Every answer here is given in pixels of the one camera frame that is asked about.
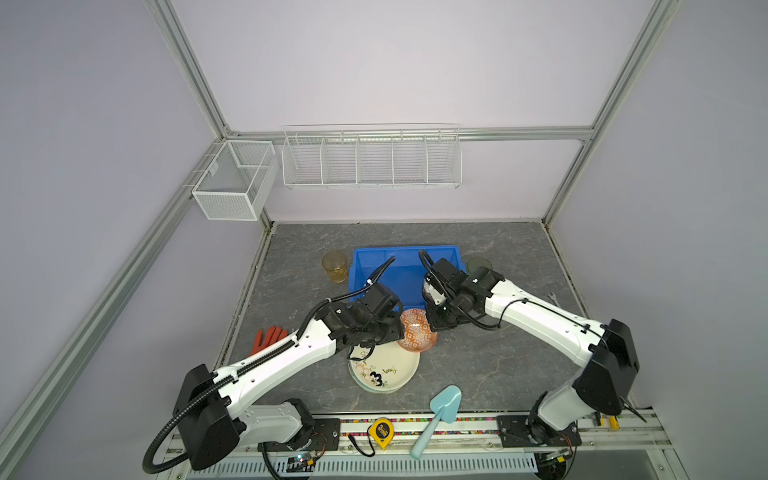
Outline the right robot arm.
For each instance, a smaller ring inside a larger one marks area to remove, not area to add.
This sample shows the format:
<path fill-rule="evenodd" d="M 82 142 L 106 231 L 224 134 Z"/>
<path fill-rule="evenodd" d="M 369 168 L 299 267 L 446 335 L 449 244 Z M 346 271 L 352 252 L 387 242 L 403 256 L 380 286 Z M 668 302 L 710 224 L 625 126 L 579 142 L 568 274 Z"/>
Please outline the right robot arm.
<path fill-rule="evenodd" d="M 640 365 L 628 325 L 570 313 L 485 267 L 467 274 L 445 259 L 434 261 L 424 250 L 418 256 L 426 270 L 422 296 L 431 330 L 472 324 L 495 331 L 510 324 L 578 367 L 572 379 L 537 399 L 522 423 L 527 442 L 550 445 L 565 438 L 581 418 L 617 416 L 632 407 L 628 396 Z"/>

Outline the orange patterned bowl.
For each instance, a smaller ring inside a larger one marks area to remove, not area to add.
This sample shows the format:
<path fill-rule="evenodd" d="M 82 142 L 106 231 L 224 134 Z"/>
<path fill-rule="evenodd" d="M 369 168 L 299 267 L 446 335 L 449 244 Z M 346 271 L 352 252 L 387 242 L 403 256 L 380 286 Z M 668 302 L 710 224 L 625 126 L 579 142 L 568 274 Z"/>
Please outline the orange patterned bowl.
<path fill-rule="evenodd" d="M 397 341 L 399 346 L 407 351 L 423 353 L 431 349 L 438 340 L 438 334 L 433 332 L 423 309 L 407 309 L 401 314 L 403 337 Z"/>

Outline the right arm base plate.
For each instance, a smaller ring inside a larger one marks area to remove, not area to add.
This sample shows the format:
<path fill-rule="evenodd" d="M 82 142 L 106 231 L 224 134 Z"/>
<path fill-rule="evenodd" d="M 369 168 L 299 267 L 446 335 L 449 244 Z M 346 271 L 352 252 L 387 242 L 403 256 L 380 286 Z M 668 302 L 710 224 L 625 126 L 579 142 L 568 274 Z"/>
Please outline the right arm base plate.
<path fill-rule="evenodd" d="M 502 446 L 513 447 L 579 447 L 582 439 L 575 422 L 556 431 L 543 421 L 528 415 L 500 415 L 496 418 Z"/>

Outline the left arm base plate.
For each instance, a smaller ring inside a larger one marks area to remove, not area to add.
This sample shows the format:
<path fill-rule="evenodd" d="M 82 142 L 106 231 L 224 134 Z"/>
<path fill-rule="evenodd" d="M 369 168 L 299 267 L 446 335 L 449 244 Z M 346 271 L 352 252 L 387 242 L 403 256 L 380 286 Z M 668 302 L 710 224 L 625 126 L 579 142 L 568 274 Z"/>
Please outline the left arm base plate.
<path fill-rule="evenodd" d="M 336 451 L 341 439 L 341 419 L 314 418 L 287 442 L 267 442 L 268 452 Z"/>

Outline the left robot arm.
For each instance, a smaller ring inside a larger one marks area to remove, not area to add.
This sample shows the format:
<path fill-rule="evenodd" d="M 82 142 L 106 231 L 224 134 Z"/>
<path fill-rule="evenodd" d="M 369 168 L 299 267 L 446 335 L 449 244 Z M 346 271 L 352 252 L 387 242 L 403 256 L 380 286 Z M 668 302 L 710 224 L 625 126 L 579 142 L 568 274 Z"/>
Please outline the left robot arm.
<path fill-rule="evenodd" d="M 183 462 L 201 470 L 241 443 L 307 440 L 313 420 L 301 402 L 253 405 L 296 373 L 340 351 L 374 351 L 403 337 L 402 303 L 380 282 L 393 261 L 388 258 L 378 266 L 363 288 L 322 300 L 297 331 L 273 345 L 214 371 L 205 365 L 188 371 L 171 419 L 144 454 L 143 471 L 159 474 Z"/>

